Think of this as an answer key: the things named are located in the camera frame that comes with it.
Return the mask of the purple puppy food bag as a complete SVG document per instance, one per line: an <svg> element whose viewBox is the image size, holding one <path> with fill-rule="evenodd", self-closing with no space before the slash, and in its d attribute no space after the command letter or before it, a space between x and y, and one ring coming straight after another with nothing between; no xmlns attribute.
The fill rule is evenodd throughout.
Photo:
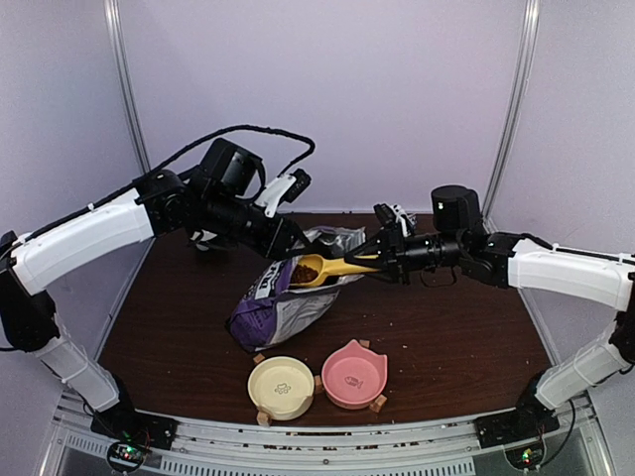
<svg viewBox="0 0 635 476"><path fill-rule="evenodd" d="M240 299L225 328L247 352L272 348L304 331L333 305L342 288L359 275L330 277L316 288L294 288L297 257L269 265Z"/></svg>

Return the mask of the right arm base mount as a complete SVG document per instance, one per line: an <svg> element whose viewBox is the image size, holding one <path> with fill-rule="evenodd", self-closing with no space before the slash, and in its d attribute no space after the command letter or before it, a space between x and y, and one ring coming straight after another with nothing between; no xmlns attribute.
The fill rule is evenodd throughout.
<svg viewBox="0 0 635 476"><path fill-rule="evenodd" d="M560 428L555 411L547 409L536 398L542 375L543 372L530 379L511 411L480 416L474 420L481 448L538 437L541 433Z"/></svg>

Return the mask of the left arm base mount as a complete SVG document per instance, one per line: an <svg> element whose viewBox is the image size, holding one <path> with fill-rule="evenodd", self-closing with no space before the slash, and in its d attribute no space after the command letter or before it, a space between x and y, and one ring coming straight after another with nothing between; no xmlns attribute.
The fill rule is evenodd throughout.
<svg viewBox="0 0 635 476"><path fill-rule="evenodd" d="M90 429L127 443L170 449L178 422L167 416L140 413L135 409L123 381L116 375L114 381L119 391L119 402L108 410L94 413Z"/></svg>

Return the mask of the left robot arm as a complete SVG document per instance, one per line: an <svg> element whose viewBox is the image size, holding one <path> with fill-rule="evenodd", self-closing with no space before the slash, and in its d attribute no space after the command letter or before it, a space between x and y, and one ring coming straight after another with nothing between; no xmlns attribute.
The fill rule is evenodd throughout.
<svg viewBox="0 0 635 476"><path fill-rule="evenodd" d="M1 238L1 324L11 347L32 353L103 415L122 440L142 432L124 386L88 357L57 318L48 287L129 245L185 230L194 245L221 238L283 260L308 239L279 213L310 185L302 169L266 179L257 155L222 138L179 174L159 167L70 217L22 236Z"/></svg>

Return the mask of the yellow plastic scoop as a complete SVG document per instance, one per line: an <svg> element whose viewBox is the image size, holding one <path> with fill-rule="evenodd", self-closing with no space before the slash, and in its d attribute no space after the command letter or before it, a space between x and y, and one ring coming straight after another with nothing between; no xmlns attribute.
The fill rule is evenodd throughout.
<svg viewBox="0 0 635 476"><path fill-rule="evenodd" d="M311 266L319 270L319 277L313 287L316 288L322 286L328 278L342 277L351 275L360 275L357 265L345 263L343 258L327 259L321 255L311 254L303 256L298 264Z"/></svg>

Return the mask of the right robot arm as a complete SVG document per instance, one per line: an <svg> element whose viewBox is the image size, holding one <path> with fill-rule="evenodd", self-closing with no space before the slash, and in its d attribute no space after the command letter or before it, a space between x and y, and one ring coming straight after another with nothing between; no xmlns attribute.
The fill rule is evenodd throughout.
<svg viewBox="0 0 635 476"><path fill-rule="evenodd" d="M553 245L529 233L485 230L475 190L443 185L431 193L432 234L402 225L393 208L377 204L379 231L344 256L346 263L373 269L379 279L405 284L415 272L459 268L482 284L548 291L604 304L613 323L572 357L529 384L509 416L515 436L531 436L567 400L625 373L634 365L634 258Z"/></svg>

